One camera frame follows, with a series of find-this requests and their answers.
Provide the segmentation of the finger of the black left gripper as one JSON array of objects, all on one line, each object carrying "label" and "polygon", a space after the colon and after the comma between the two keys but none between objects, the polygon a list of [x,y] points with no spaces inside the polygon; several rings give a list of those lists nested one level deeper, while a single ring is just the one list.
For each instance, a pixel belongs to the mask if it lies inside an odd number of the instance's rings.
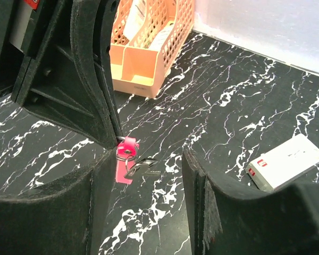
[{"label": "finger of the black left gripper", "polygon": [[115,102],[111,74],[111,34],[119,1],[99,1],[94,26],[94,55],[96,75],[107,102],[110,119],[117,137],[122,136],[122,129]]}]

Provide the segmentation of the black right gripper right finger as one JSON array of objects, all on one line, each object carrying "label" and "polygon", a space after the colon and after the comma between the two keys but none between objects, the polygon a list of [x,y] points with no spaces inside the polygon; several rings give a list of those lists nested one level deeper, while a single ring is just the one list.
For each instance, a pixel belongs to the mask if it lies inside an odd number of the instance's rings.
[{"label": "black right gripper right finger", "polygon": [[193,254],[319,254],[319,184],[267,193],[184,150],[182,176]]}]

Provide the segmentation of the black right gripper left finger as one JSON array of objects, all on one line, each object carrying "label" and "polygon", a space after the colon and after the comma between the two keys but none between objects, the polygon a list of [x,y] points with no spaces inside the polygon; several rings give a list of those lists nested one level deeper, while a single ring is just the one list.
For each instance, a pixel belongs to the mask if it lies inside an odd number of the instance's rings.
[{"label": "black right gripper left finger", "polygon": [[109,150],[49,183],[0,196],[0,254],[97,254],[115,168]]}]

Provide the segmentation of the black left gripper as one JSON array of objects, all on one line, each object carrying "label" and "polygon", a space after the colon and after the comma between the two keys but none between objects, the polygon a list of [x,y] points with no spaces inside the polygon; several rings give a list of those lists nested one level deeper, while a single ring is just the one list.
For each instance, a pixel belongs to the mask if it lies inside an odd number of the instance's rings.
[{"label": "black left gripper", "polygon": [[96,75],[99,1],[0,1],[0,98],[28,113],[115,148]]}]

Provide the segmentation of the small dark key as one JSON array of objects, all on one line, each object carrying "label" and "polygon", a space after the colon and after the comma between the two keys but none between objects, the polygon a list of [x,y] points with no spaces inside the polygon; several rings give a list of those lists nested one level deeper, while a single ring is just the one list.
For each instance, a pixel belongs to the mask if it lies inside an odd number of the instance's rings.
[{"label": "small dark key", "polygon": [[154,167],[158,163],[158,160],[155,158],[143,158],[138,160],[131,168],[126,166],[127,172],[125,174],[125,178],[128,180],[134,180],[139,176],[160,176],[160,171],[155,171]]}]

